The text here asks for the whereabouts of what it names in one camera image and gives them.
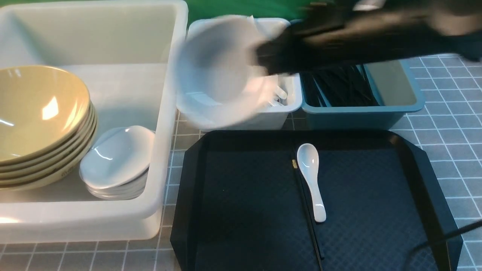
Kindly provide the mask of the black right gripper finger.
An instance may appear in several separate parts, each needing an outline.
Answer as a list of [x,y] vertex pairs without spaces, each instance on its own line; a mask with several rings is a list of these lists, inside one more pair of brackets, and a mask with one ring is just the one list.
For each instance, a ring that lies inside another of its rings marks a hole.
[[298,63],[299,45],[299,38],[280,34],[256,47],[256,60],[269,75],[299,73],[302,71]]

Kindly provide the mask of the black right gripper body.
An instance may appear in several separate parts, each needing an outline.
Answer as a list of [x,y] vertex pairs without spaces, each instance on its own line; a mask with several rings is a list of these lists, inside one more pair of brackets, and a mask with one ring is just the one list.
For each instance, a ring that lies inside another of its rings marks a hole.
[[290,72],[454,53],[481,58],[480,0],[336,0],[290,26]]

